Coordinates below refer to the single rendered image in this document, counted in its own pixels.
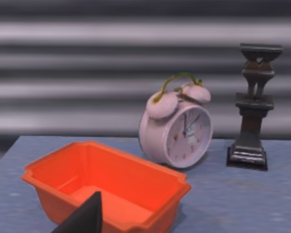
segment pink alarm clock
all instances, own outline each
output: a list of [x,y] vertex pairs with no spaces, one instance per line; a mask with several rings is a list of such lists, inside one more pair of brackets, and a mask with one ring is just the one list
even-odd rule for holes
[[[191,83],[167,92],[173,79],[189,76]],[[213,125],[202,106],[211,99],[209,91],[190,73],[178,73],[167,79],[158,93],[147,101],[139,125],[142,151],[158,163],[186,168],[197,163],[207,151]]]

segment container bottom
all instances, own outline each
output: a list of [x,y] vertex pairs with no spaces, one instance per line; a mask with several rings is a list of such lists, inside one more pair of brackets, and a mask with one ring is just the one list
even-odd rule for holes
[[84,203],[97,191],[101,192],[103,215],[119,225],[127,222],[143,223],[153,214],[152,211],[96,186],[84,186],[72,193],[71,197]]

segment minute hand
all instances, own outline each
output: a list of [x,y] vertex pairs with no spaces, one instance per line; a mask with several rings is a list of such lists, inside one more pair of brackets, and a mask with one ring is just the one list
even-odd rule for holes
[[187,131],[195,122],[197,122],[198,121],[198,119],[199,119],[199,117],[200,117],[200,115],[198,115],[196,118],[195,118],[195,120],[191,123],[191,124],[189,124],[189,126],[188,127],[186,127],[185,128],[185,131]]

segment plastic tray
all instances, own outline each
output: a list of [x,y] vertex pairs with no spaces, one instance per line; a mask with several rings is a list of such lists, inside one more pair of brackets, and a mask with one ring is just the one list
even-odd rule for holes
[[74,142],[25,167],[46,215],[61,224],[96,191],[103,233],[167,233],[186,175],[97,142]]

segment gray table surface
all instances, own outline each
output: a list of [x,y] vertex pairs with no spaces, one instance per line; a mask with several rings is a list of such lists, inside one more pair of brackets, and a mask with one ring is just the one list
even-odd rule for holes
[[[49,233],[56,225],[24,166],[72,141],[95,140],[144,157],[136,138],[24,136],[0,161],[0,233]],[[264,141],[269,171],[226,167],[224,140],[213,140],[205,160],[184,172],[192,190],[181,200],[171,233],[291,233],[291,141]]]

